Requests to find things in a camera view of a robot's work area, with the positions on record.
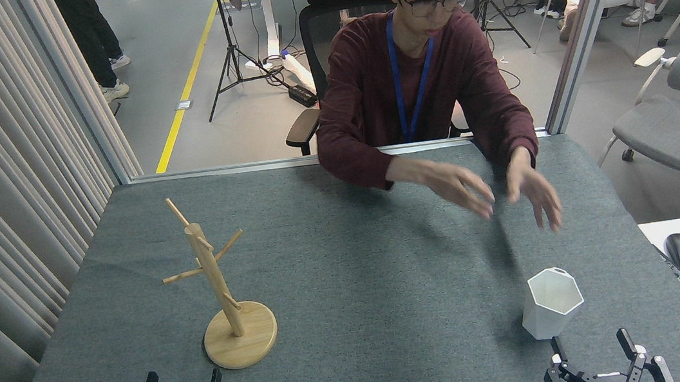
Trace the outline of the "person's left hand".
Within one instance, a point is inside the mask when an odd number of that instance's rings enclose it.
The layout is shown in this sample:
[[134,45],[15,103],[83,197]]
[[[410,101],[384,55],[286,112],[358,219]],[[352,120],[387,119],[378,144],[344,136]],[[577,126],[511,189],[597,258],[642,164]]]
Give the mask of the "person's left hand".
[[560,196],[532,163],[531,152],[523,146],[511,153],[506,171],[509,201],[515,203],[522,197],[528,198],[537,227],[542,229],[548,225],[550,230],[559,231],[563,225]]

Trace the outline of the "person's right hand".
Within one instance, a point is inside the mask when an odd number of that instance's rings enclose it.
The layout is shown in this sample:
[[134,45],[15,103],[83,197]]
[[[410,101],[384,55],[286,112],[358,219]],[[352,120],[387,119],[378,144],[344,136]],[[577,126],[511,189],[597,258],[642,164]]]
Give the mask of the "person's right hand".
[[470,169],[446,162],[430,162],[424,185],[445,201],[491,218],[495,196],[484,180]]

